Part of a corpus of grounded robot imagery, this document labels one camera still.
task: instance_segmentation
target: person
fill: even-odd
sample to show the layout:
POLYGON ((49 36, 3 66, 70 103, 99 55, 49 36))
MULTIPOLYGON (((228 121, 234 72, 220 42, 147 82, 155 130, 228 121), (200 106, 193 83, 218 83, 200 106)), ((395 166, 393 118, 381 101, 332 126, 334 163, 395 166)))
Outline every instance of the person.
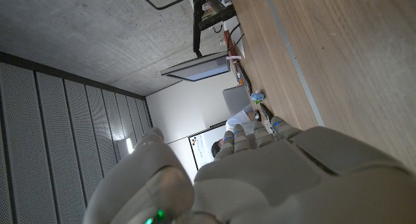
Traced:
MULTIPOLYGON (((234 116, 229 118, 226 122, 226 130, 234 132, 234 126, 239 124, 243 127, 246 135, 254 133, 253 124, 254 124, 254 111, 251 105, 242 109, 240 112, 236 113, 234 116)), ((223 139, 219 139, 214 142, 211 147, 211 153, 215 158, 216 154, 220 151, 222 147, 223 139)))

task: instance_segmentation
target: wooden table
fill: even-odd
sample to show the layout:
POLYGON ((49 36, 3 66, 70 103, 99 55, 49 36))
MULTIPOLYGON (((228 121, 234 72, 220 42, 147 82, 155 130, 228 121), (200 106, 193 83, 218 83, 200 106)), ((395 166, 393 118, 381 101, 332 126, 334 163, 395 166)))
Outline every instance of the wooden table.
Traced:
POLYGON ((322 121, 416 171, 415 2, 233 0, 253 90, 295 127, 322 121))

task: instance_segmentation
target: acoustic wall panel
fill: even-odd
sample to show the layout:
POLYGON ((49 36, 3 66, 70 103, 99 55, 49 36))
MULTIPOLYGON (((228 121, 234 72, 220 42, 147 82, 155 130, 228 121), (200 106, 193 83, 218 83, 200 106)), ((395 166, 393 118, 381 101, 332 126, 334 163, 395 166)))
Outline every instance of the acoustic wall panel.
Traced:
POLYGON ((73 137, 87 202, 103 178, 84 84, 65 80, 73 137))
POLYGON ((104 176, 117 164, 112 137, 105 113, 104 100, 99 88, 86 86, 86 94, 90 103, 92 123, 96 133, 99 157, 103 166, 104 176))
POLYGON ((144 133, 150 130, 150 124, 148 121, 148 117, 146 114, 146 108, 144 106, 144 102, 142 100, 136 99, 138 114, 140 115, 140 120, 142 122, 143 131, 144 133))
POLYGON ((129 107, 127 105, 127 99, 125 98, 125 95, 116 93, 117 98, 117 105, 118 110, 120 111, 120 117, 122 119, 122 125, 124 130, 124 136, 125 138, 130 138, 131 143, 133 145, 136 145, 136 136, 135 131, 133 129, 133 123, 131 122, 131 116, 129 112, 129 107))
POLYGON ((131 121, 133 122, 133 128, 135 130, 136 139, 137 141, 139 141, 143 137, 143 128, 142 128, 142 123, 140 122, 140 116, 138 115, 136 101, 132 97, 126 97, 126 98, 127 98, 127 104, 129 105, 131 121))
POLYGON ((7 169, 3 135, 0 132, 0 223, 13 223, 10 196, 8 194, 7 169))
POLYGON ((118 150, 117 141, 124 139, 124 131, 120 113, 118 111, 116 96, 113 92, 103 90, 104 104, 107 110, 107 117, 110 123, 110 131, 112 140, 114 141, 114 150, 116 151, 117 161, 120 161, 120 152, 118 150))
POLYGON ((0 89, 18 223, 56 223, 33 71, 0 64, 0 89))
POLYGON ((146 118, 148 120, 149 128, 152 128, 153 126, 151 124, 148 102, 147 101, 142 101, 142 102, 143 102, 143 105, 144 105, 144 110, 146 111, 146 118))
POLYGON ((36 78, 60 222, 81 223, 85 200, 64 83, 61 78, 43 73, 36 73, 36 78))

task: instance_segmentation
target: robotic hand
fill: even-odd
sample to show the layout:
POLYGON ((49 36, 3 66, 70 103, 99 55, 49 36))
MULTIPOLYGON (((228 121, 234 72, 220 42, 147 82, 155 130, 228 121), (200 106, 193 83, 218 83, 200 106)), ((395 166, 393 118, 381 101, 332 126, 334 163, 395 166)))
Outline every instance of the robotic hand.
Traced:
POLYGON ((84 223, 414 223, 416 177, 381 151, 279 117, 227 131, 192 185, 159 129, 101 181, 84 223))

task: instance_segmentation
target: concrete ceiling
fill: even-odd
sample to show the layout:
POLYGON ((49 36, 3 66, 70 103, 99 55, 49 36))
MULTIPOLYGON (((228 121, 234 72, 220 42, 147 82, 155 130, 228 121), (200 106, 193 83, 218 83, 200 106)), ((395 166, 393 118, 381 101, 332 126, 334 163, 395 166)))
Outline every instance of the concrete ceiling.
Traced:
MULTIPOLYGON (((188 0, 0 0, 0 51, 146 96, 179 82, 160 70, 196 57, 192 22, 188 0)), ((224 51, 222 35, 203 31, 202 54, 224 51)))

